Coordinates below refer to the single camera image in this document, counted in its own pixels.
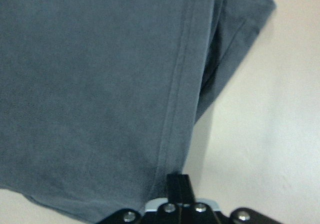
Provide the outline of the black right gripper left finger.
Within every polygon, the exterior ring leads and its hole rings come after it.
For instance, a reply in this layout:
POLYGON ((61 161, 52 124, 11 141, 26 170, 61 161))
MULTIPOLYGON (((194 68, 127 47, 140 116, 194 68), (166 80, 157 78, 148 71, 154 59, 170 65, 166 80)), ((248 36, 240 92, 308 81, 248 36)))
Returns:
POLYGON ((182 174, 168 174, 166 177, 167 199, 171 204, 181 206, 183 204, 182 174))

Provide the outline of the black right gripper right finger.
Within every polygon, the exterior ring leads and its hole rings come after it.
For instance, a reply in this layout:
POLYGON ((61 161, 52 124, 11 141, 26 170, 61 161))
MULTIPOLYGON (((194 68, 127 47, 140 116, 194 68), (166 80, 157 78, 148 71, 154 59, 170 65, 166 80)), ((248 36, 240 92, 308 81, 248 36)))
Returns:
POLYGON ((180 200, 182 204, 194 204, 195 195, 189 175, 183 174, 180 177, 180 200))

